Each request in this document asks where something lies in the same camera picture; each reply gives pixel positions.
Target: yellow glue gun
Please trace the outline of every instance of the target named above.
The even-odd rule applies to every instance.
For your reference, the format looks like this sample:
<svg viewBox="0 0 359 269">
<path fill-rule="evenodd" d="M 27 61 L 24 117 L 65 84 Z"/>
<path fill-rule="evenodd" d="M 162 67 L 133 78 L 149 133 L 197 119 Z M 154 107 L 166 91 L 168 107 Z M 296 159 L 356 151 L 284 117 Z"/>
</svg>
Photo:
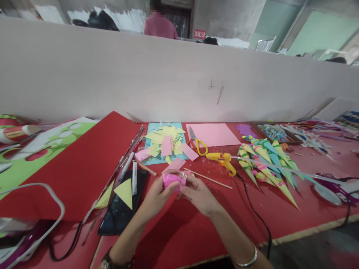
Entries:
<svg viewBox="0 0 359 269">
<path fill-rule="evenodd" d="M 220 166 L 227 168 L 230 176 L 235 176 L 237 174 L 237 171 L 230 163 L 232 157 L 229 153 L 208 153 L 206 154 L 206 157 L 210 160 L 219 162 Z"/>
</svg>

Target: pink shirt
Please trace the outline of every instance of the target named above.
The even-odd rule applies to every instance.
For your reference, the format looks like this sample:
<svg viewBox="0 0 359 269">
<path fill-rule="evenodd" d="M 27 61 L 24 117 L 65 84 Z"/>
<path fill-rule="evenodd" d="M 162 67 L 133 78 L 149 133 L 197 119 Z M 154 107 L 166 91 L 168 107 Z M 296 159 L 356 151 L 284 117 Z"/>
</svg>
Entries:
<svg viewBox="0 0 359 269">
<path fill-rule="evenodd" d="M 145 35 L 177 39 L 175 26 L 165 16 L 154 12 L 152 17 L 146 20 Z"/>
</svg>

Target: red sign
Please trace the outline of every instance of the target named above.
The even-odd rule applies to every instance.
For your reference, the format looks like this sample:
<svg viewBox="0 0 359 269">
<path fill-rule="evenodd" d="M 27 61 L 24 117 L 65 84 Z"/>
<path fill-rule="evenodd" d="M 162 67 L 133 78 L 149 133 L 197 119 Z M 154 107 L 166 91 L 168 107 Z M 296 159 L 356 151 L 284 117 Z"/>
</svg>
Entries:
<svg viewBox="0 0 359 269">
<path fill-rule="evenodd" d="M 206 31 L 201 31 L 201 30 L 194 30 L 194 38 L 200 38 L 200 39 L 205 39 L 206 38 Z"/>
</svg>

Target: silver bangle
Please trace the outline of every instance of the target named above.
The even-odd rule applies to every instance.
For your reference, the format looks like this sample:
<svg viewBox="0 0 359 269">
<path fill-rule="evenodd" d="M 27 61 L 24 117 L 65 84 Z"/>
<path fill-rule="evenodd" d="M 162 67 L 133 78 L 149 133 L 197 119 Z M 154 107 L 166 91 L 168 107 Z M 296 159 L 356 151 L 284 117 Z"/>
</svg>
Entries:
<svg viewBox="0 0 359 269">
<path fill-rule="evenodd" d="M 232 257 L 231 257 L 232 262 L 233 262 L 235 265 L 239 266 L 239 267 L 244 267 L 244 268 L 245 268 L 245 267 L 250 267 L 250 266 L 252 266 L 252 264 L 255 263 L 255 261 L 257 260 L 257 248 L 255 247 L 254 244 L 253 244 L 253 246 L 254 246 L 254 257 L 253 257 L 253 259 L 252 259 L 249 263 L 240 264 L 240 263 L 235 262 L 235 261 L 232 259 Z"/>
</svg>

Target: wristwatch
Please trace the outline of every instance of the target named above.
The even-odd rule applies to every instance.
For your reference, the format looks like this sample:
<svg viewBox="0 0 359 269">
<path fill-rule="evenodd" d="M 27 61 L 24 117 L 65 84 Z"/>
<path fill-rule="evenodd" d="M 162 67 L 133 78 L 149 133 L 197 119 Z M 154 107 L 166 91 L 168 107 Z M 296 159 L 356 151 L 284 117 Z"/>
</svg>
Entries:
<svg viewBox="0 0 359 269">
<path fill-rule="evenodd" d="M 103 257 L 102 261 L 101 261 L 101 268 L 102 269 L 127 269 L 127 268 L 131 268 L 135 262 L 135 258 L 132 257 L 132 260 L 129 263 L 126 263 L 124 265 L 117 265 L 115 264 L 111 258 L 110 258 L 110 250 L 108 250 L 108 252 L 106 253 L 106 255 Z"/>
</svg>

